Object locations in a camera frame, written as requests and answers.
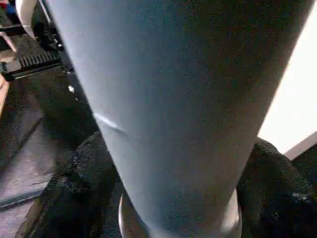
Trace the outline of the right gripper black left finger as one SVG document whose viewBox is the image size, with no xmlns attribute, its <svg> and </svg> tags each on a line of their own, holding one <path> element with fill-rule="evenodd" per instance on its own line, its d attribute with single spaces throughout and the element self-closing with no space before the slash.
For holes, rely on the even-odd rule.
<svg viewBox="0 0 317 238">
<path fill-rule="evenodd" d="M 116 169 L 99 132 L 69 155 L 34 200 L 17 238 L 99 238 Z"/>
</svg>

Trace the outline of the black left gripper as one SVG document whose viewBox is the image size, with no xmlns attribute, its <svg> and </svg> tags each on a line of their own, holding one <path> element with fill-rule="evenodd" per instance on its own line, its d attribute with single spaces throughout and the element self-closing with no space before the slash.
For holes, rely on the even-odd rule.
<svg viewBox="0 0 317 238">
<path fill-rule="evenodd" d="M 31 29 L 35 40 L 44 49 L 40 53 L 18 56 L 11 62 L 0 63 L 5 81 L 61 69 L 72 73 L 73 66 L 53 23 L 35 23 Z M 48 73 L 39 81 L 39 104 L 52 120 L 51 125 L 72 147 L 80 145 L 98 131 L 81 85 L 75 75 Z"/>
</svg>

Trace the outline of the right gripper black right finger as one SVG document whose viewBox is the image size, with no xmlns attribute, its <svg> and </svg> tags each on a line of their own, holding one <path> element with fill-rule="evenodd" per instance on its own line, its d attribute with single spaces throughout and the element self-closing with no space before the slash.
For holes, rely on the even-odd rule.
<svg viewBox="0 0 317 238">
<path fill-rule="evenodd" d="M 255 141 L 237 193 L 252 237 L 317 236 L 317 191 L 271 143 Z"/>
</svg>

